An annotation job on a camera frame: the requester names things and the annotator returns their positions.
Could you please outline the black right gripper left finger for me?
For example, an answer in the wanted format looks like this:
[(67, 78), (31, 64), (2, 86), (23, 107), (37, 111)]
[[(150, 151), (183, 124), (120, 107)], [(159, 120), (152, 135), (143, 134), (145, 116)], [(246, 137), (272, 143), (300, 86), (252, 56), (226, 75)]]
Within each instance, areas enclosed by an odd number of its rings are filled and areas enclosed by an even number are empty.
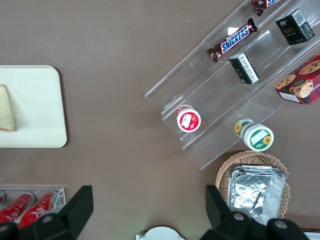
[(93, 188), (83, 185), (58, 213), (18, 231), (19, 240), (76, 240), (94, 211)]

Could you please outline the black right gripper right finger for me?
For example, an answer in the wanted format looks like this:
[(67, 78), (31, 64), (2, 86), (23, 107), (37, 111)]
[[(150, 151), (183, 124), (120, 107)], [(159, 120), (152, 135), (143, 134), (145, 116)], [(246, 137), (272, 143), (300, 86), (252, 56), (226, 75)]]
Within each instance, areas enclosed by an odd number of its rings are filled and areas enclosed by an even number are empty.
[(240, 211), (232, 211), (215, 185), (207, 185), (205, 209), (211, 224), (203, 240), (267, 240), (267, 227)]

